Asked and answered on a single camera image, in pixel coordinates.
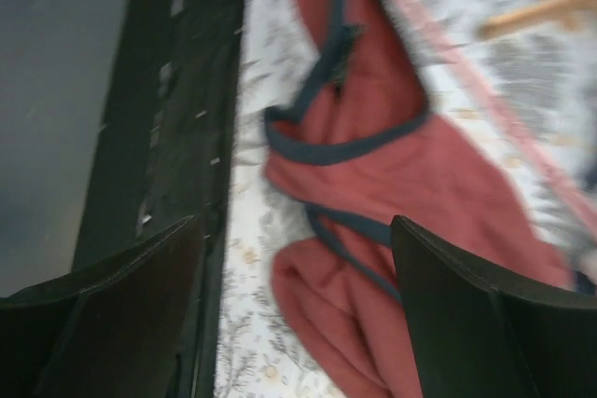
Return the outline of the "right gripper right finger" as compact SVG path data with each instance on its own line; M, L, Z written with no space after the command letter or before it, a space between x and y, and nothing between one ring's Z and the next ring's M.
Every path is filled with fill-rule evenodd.
M404 216L392 250L423 396L595 396L594 297L502 268Z

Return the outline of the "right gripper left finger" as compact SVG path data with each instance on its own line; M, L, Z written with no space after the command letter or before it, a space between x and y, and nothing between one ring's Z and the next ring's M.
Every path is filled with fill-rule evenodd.
M1 301L4 397L164 397L201 262L188 216Z

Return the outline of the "red tank top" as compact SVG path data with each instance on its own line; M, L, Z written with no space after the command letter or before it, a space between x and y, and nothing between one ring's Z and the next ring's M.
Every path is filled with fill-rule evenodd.
M296 0L319 58L293 103L264 114L265 174L313 234L273 259L288 326L348 397L418 397L390 250L404 215L527 278L568 288L504 175L435 114L380 0Z

